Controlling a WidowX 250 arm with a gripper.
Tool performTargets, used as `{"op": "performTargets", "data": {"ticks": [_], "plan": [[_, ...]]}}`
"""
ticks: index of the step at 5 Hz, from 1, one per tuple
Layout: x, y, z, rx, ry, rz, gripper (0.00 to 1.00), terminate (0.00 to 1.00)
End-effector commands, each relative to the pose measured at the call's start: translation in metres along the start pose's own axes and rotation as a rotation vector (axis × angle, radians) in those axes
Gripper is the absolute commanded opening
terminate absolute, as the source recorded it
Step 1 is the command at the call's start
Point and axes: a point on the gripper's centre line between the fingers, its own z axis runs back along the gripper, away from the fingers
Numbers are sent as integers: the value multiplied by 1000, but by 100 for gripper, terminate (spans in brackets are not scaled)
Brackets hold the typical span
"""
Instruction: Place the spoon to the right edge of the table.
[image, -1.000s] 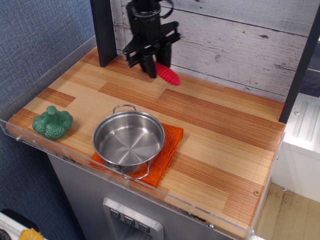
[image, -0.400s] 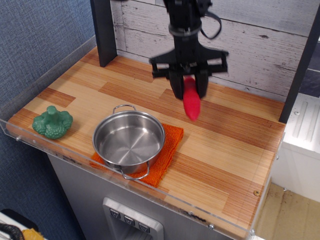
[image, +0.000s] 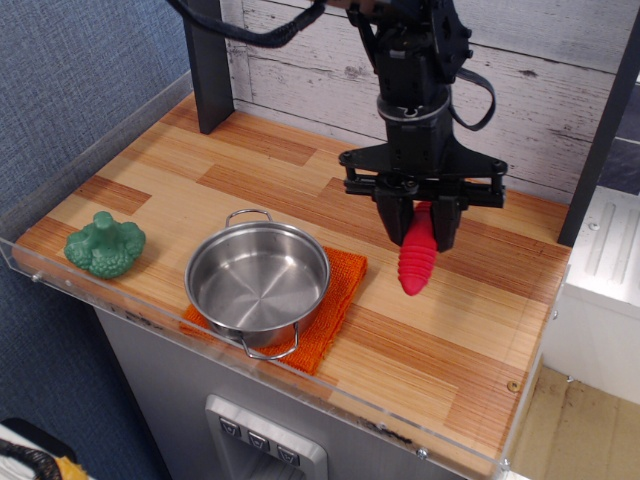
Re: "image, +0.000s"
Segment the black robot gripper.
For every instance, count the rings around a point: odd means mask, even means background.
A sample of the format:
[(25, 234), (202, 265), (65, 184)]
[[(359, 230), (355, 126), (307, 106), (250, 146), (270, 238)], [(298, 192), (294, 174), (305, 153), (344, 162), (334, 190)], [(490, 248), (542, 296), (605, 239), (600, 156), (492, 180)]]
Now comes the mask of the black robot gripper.
[(413, 200), (436, 201), (432, 221), (439, 251), (454, 246), (460, 204), (463, 209), (504, 206), (507, 164), (458, 142), (449, 97), (410, 106), (379, 98), (377, 107), (387, 142), (347, 151), (339, 160), (346, 169), (346, 192), (376, 197), (378, 214), (394, 244), (404, 242)]

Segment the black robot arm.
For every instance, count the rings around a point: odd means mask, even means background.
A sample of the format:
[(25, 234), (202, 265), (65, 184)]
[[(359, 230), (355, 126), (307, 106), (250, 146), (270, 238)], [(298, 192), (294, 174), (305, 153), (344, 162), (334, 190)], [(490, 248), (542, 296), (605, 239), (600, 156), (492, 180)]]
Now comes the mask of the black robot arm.
[(464, 210), (500, 208), (505, 197), (507, 164), (468, 149), (454, 135), (464, 122), (453, 105), (453, 83), (493, 89), (463, 67), (473, 55), (472, 32), (451, 1), (354, 1), (346, 13), (378, 78), (387, 141), (340, 155), (345, 189), (372, 198), (397, 245), (417, 214), (415, 202), (429, 202), (437, 248), (447, 251)]

